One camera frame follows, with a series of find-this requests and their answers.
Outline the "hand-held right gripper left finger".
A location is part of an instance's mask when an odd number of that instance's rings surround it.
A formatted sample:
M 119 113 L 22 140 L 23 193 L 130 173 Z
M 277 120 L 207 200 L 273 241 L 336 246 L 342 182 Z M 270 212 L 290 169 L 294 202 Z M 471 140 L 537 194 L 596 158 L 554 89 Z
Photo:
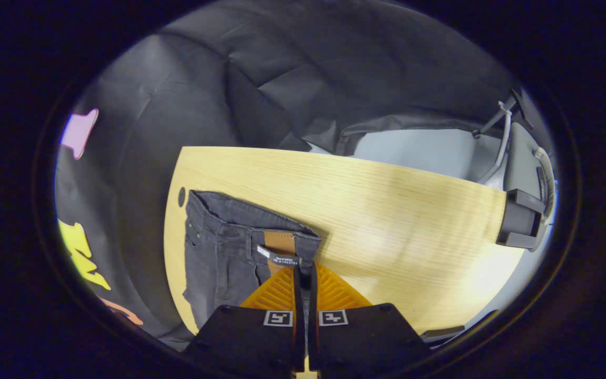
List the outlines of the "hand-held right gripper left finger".
M 241 306 L 219 306 L 184 356 L 221 376 L 296 376 L 305 371 L 300 270 L 282 268 Z

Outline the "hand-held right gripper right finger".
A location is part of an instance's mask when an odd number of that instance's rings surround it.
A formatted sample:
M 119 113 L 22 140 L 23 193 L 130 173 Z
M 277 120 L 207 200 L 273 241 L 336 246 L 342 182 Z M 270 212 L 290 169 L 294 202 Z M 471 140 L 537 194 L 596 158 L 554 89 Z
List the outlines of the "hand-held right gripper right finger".
M 383 376 L 431 349 L 393 304 L 371 304 L 338 274 L 315 264 L 310 277 L 308 367 L 318 376 Z

